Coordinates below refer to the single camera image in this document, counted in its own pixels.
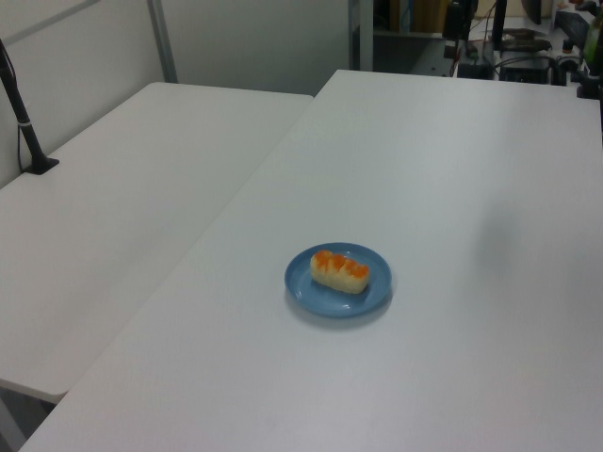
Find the table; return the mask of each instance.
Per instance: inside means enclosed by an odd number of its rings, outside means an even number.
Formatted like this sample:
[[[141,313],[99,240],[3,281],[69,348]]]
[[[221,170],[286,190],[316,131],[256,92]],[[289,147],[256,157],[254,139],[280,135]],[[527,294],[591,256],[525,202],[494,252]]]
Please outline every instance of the table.
[[[23,451],[595,450],[602,197],[571,89],[337,72]],[[380,311],[286,296],[335,240]]]
[[[153,84],[0,190],[0,385],[58,402],[310,101]]]

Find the computer monitor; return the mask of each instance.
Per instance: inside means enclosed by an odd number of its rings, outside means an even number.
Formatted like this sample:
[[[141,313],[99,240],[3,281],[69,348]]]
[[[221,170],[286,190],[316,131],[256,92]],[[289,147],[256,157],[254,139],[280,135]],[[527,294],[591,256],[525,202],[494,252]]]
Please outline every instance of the computer monitor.
[[[530,20],[540,25],[542,21],[542,0],[521,0],[521,5],[524,7]]]

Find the electronic equipment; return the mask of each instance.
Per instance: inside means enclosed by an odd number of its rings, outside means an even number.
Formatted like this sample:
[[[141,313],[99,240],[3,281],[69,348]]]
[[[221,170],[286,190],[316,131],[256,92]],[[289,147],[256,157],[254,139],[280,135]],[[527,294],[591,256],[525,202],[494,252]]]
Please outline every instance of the electronic equipment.
[[[542,21],[542,0],[521,0],[521,5],[524,7],[530,20],[535,24],[540,25]]]
[[[446,40],[452,41],[453,45],[447,46],[445,57],[458,59],[459,77],[492,79],[494,75],[493,61],[495,51],[513,50],[533,54],[550,48],[548,41],[535,40],[535,34],[529,36],[532,42],[518,40],[513,43],[513,40],[505,40],[503,43],[502,37],[507,12],[507,0],[497,0],[493,6],[492,38],[480,43],[479,46],[476,45],[477,43],[471,44],[473,47],[479,48],[477,52],[469,52],[469,31],[477,6],[478,2],[476,0],[450,0],[448,3],[442,36]],[[533,22],[536,24],[541,22],[542,0],[522,0],[522,6]]]
[[[555,25],[563,30],[567,37],[580,50],[584,49],[589,24],[582,16],[575,12],[557,11],[557,14],[555,14]]]

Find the wall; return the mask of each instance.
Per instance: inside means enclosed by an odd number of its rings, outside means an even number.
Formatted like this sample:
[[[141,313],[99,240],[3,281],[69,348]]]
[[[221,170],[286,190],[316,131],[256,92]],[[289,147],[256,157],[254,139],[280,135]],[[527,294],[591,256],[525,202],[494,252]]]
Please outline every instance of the wall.
[[[180,83],[316,95],[350,66],[349,0],[167,0]]]
[[[542,0],[542,2],[543,2],[542,11],[545,12],[545,14],[543,14],[543,15],[545,17],[549,17],[553,2],[552,2],[552,0]],[[495,3],[495,0],[480,0],[480,4],[478,6],[478,12],[476,15],[478,17],[483,17],[485,14],[487,14],[488,9],[490,9],[492,7],[492,5],[494,5],[494,3]],[[508,0],[507,17],[517,17],[517,16],[521,16],[521,17],[526,16],[526,12],[524,11],[523,7],[521,6],[521,0]]]
[[[163,81],[145,0],[102,0],[7,45],[7,50],[45,153],[147,84]],[[17,122],[6,93],[0,91],[1,187],[19,170]],[[25,165],[26,147],[22,155]]]

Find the stand base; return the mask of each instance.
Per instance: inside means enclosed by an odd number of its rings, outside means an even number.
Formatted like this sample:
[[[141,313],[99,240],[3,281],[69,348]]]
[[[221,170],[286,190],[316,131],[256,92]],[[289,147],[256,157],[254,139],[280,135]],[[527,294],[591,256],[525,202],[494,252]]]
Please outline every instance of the stand base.
[[[54,168],[56,165],[58,165],[58,160],[56,160],[55,158],[48,158],[47,160],[48,163],[43,167],[34,168],[34,166],[32,165],[31,167],[25,168],[23,172],[29,172],[30,174],[36,174],[40,176],[41,174],[44,174],[46,171],[48,171],[50,168]]]

